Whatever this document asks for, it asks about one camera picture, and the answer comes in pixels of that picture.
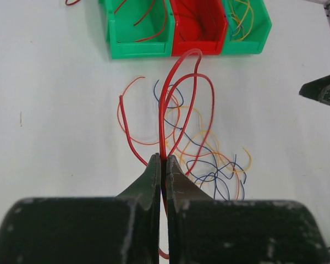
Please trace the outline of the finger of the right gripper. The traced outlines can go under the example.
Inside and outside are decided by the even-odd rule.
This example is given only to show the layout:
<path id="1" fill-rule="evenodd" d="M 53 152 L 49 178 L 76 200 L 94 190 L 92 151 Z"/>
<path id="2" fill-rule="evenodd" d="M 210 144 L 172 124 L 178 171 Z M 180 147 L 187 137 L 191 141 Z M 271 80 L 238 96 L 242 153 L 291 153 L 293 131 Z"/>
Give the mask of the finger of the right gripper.
<path id="1" fill-rule="evenodd" d="M 330 75 L 303 84 L 299 95 L 330 106 Z"/>

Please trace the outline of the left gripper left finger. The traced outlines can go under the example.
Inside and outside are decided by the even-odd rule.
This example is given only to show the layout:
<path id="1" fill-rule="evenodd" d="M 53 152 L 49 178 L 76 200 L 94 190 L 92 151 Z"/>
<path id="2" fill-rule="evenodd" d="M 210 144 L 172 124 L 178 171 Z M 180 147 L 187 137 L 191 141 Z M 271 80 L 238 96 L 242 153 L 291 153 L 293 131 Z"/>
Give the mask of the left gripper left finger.
<path id="1" fill-rule="evenodd" d="M 158 263 L 161 163 L 115 197 L 28 197 L 0 226 L 0 263 Z"/>

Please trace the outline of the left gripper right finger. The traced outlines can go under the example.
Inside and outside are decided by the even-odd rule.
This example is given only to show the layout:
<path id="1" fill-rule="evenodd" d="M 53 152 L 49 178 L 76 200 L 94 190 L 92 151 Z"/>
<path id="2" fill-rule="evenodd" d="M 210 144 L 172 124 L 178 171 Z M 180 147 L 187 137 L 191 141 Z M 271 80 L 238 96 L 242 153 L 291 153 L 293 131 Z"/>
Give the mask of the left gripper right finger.
<path id="1" fill-rule="evenodd" d="M 167 159 L 170 263 L 330 263 L 311 212 L 292 200 L 215 200 Z"/>

